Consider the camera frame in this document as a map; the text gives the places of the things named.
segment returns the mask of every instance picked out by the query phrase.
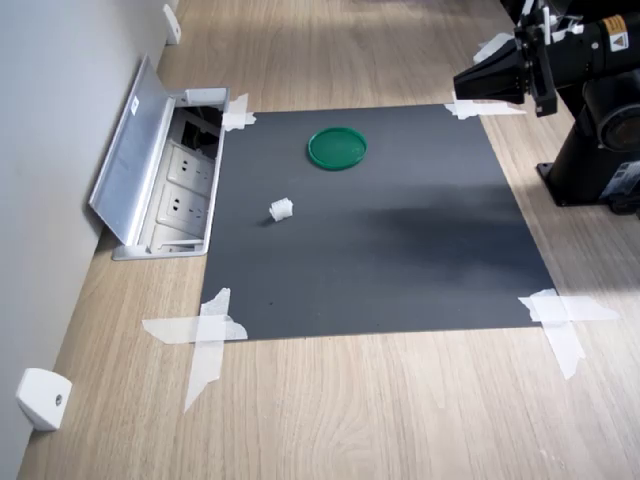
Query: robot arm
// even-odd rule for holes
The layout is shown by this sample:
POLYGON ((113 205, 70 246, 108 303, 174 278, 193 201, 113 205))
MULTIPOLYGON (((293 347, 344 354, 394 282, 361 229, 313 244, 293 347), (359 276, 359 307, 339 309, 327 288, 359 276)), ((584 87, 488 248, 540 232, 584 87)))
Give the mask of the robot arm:
POLYGON ((583 85, 569 137, 538 171, 559 206, 640 216, 640 13, 553 35, 548 25, 548 10, 523 16, 513 40, 454 78, 456 96, 521 104, 530 94, 541 117, 556 113, 556 88, 583 85))
POLYGON ((528 93, 538 116, 550 115, 557 110, 556 88, 640 68, 640 13, 550 35, 545 11, 536 10, 522 17, 514 37, 491 57, 456 75, 459 99, 522 104, 528 93))

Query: masking tape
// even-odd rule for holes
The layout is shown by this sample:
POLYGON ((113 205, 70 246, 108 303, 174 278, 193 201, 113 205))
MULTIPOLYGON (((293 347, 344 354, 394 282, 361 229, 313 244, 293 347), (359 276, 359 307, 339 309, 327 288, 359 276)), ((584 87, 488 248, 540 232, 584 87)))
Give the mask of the masking tape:
POLYGON ((233 129, 243 130, 245 125, 256 123, 253 112, 247 112, 249 94, 240 95, 235 100, 229 102, 226 113, 222 115, 222 126, 227 132, 233 129))
POLYGON ((524 5, 522 6, 522 15, 529 15, 532 9, 533 0, 525 0, 524 5))
POLYGON ((527 112, 512 108, 506 102, 476 103, 473 100, 458 100, 453 92, 453 103, 445 105, 454 116, 460 120, 478 115, 524 115, 527 112))
POLYGON ((560 296, 555 289, 542 290, 519 298, 529 309, 531 320, 540 322, 564 378, 576 373, 578 361, 586 358, 573 322, 618 320, 614 310, 588 296, 560 296))
POLYGON ((167 345, 195 343, 184 412, 205 387, 220 378, 224 342, 246 340, 245 328, 227 314, 231 290, 223 288, 200 306, 200 316, 143 320, 143 328, 167 345))

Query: green plastic lid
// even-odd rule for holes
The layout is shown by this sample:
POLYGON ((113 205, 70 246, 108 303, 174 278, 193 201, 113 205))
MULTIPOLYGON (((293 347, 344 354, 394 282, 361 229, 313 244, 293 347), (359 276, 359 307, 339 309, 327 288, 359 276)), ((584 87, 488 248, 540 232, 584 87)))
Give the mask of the green plastic lid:
POLYGON ((320 130, 309 140, 309 156, 326 170, 344 170, 357 165, 367 153, 367 140, 352 128, 320 130))

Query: electrical outlet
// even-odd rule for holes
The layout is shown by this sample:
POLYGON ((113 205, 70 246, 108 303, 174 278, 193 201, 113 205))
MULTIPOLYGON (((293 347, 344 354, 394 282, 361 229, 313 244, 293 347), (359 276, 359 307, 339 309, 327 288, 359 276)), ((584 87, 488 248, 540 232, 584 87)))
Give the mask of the electrical outlet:
POLYGON ((167 183, 160 199, 158 223, 204 238, 207 199, 186 188, 167 183))
POLYGON ((209 197, 213 185, 213 163, 174 146, 167 179, 192 192, 209 197))

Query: wooden table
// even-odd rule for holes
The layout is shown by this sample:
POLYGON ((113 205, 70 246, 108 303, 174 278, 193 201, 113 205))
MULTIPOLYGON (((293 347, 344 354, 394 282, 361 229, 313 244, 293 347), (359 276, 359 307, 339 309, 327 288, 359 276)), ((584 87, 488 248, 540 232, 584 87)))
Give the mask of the wooden table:
MULTIPOLYGON (((448 102, 512 28, 497 0, 182 0, 178 17, 165 84, 230 85, 255 111, 448 102)), ((560 293, 624 316, 577 325, 573 378, 539 328, 248 342, 183 414, 193 346, 140 320, 196 314, 205 259, 116 263, 107 235, 55 368, 74 384, 63 426, 33 436, 21 476, 640 477, 640 222, 552 204, 533 167, 572 119, 531 107, 482 119, 493 148, 560 293)))

